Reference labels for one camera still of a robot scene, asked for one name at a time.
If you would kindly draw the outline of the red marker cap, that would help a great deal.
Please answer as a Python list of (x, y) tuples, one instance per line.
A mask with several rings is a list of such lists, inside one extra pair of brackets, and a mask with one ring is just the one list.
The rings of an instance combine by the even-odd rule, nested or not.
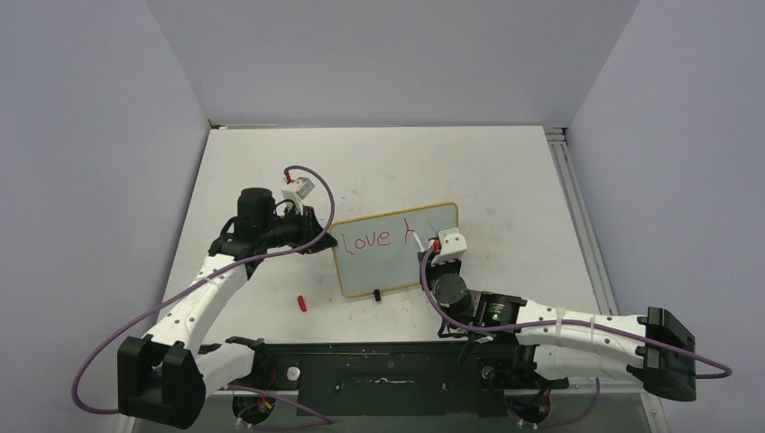
[(299, 295), (297, 297), (297, 302), (298, 302), (300, 310), (302, 312), (307, 312), (308, 311), (307, 303), (306, 303), (306, 301), (305, 301), (305, 299), (304, 299), (304, 297), (302, 295)]

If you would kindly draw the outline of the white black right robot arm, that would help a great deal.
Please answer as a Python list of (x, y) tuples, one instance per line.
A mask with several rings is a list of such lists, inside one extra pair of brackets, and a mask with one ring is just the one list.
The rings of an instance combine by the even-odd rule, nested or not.
[(696, 338), (670, 311), (609, 316), (551, 307), (468, 289), (458, 260), (435, 264), (425, 252), (417, 258), (426, 299), (452, 335), (514, 346), (509, 376), (516, 383), (610, 379), (666, 400), (696, 400)]

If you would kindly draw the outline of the white marker pen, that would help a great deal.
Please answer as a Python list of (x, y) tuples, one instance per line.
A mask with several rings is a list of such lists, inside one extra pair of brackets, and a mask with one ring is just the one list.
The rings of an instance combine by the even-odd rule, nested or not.
[(417, 246), (419, 248), (419, 251), (424, 253), (427, 250), (427, 248), (423, 245), (419, 235), (416, 232), (414, 232), (414, 231), (412, 231), (411, 234), (414, 237), (414, 240), (415, 240), (415, 242), (416, 242), (416, 244), (417, 244)]

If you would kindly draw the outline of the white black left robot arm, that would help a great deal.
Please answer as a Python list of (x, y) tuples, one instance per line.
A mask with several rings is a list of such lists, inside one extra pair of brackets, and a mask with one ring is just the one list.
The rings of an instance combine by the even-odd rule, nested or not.
[(189, 428), (206, 399), (237, 380), (262, 386), (269, 364), (258, 355), (258, 341), (233, 337), (214, 350), (199, 349), (209, 329), (253, 276), (270, 250), (285, 255), (319, 253), (337, 245), (312, 207), (300, 196), (277, 214), (272, 192), (244, 189), (237, 213), (208, 250), (199, 275), (186, 295), (142, 337), (128, 337), (117, 352), (120, 413), (138, 419)]

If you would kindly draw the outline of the yellow framed small whiteboard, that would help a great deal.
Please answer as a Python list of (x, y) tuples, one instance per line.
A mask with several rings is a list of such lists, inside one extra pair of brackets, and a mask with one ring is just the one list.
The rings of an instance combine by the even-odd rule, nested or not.
[(346, 298), (397, 290), (419, 283), (419, 248), (438, 232), (459, 226), (459, 207), (444, 202), (334, 223), (329, 233), (337, 240), (333, 248), (341, 293)]

